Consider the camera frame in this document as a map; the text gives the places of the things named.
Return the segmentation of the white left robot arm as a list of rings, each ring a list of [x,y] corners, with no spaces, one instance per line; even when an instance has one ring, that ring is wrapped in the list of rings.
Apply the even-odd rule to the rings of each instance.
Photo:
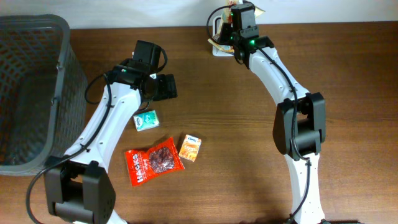
[[[177,97],[172,74],[159,63],[159,45],[139,40],[132,57],[99,75],[105,81],[83,132],[62,157],[51,157],[40,172],[49,214],[69,223],[124,223],[115,211],[116,192],[108,176],[114,149],[141,104]]]

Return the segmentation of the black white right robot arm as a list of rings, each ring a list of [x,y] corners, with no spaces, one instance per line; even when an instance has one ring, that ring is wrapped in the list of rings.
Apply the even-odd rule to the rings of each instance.
[[[292,187],[287,223],[325,223],[320,201],[318,163],[325,141],[325,99],[310,93],[287,70],[268,36],[259,34],[255,6],[249,1],[227,7],[231,22],[222,25],[219,43],[231,46],[263,83],[276,105],[273,140],[284,156]]]

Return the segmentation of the red Hacks candy bag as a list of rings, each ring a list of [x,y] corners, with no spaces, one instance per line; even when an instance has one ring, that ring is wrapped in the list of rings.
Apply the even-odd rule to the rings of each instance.
[[[129,180],[133,187],[140,186],[156,177],[184,170],[173,137],[146,151],[129,150],[124,153]]]

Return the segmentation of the orange tissue pack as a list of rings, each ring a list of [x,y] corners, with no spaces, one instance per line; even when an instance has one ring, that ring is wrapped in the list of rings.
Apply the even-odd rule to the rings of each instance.
[[[186,134],[178,155],[183,159],[194,162],[198,156],[201,143],[200,138]]]

